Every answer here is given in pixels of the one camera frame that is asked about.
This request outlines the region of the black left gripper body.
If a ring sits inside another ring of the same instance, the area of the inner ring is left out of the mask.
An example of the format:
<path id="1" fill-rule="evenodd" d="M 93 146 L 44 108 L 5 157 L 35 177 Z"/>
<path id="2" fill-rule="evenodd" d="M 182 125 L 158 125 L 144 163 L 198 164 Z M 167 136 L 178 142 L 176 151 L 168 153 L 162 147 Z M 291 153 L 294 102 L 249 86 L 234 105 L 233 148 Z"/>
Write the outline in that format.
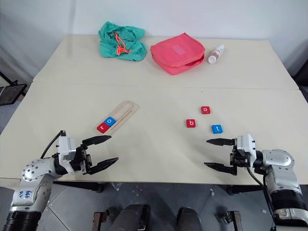
<path id="1" fill-rule="evenodd" d="M 81 171 L 83 175 L 92 174 L 92 161 L 90 155 L 87 154 L 87 149 L 87 145 L 81 144 L 76 148 L 76 153 L 73 160 L 69 162 L 74 171 Z"/>

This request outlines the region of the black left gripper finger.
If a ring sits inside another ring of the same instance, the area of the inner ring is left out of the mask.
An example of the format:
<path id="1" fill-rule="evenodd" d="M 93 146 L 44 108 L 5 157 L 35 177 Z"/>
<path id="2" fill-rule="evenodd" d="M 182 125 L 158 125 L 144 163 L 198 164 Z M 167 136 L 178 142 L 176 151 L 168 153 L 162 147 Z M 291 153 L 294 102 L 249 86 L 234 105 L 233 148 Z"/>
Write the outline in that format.
<path id="1" fill-rule="evenodd" d="M 108 167 L 113 165 L 118 159 L 119 158 L 116 157 L 116 158 L 111 158 L 111 159 L 107 159 L 107 160 L 99 162 L 96 166 L 89 168 L 89 174 L 93 175 L 93 174 L 96 174 L 98 172 L 101 172 L 101 171 L 107 169 Z"/>
<path id="2" fill-rule="evenodd" d="M 94 136 L 94 137 L 83 140 L 82 146 L 88 147 L 90 145 L 97 145 L 97 144 L 100 144 L 100 143 L 107 141 L 111 137 L 112 136 L 109 136 L 109 135 Z"/>

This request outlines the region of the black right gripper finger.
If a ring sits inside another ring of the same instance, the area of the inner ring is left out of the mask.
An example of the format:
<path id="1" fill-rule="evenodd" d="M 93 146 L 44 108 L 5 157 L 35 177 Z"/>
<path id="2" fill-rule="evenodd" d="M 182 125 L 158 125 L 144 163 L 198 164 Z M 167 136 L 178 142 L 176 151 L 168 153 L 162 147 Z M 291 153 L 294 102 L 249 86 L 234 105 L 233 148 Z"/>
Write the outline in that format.
<path id="1" fill-rule="evenodd" d="M 204 165 L 206 165 L 207 167 L 209 167 L 211 169 L 219 171 L 219 172 L 228 173 L 228 174 L 231 174 L 231 175 L 237 175 L 237 167 L 236 166 L 228 167 L 228 166 L 225 166 L 223 164 L 210 163 L 210 162 L 204 162 Z"/>
<path id="2" fill-rule="evenodd" d="M 235 146 L 236 141 L 235 139 L 224 139 L 224 138 L 217 138 L 217 139 L 209 139 L 206 141 L 207 143 L 218 145 L 218 146 Z"/>

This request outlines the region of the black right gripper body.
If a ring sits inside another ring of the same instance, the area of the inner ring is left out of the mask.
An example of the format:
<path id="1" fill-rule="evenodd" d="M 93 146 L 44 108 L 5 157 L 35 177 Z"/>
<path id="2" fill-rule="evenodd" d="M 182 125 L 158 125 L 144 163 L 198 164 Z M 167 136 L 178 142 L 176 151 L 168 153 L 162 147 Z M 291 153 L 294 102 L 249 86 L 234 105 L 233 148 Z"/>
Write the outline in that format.
<path id="1" fill-rule="evenodd" d="M 236 145 L 233 146 L 230 154 L 230 164 L 234 167 L 250 167 L 251 155 L 242 149 L 238 149 Z"/>

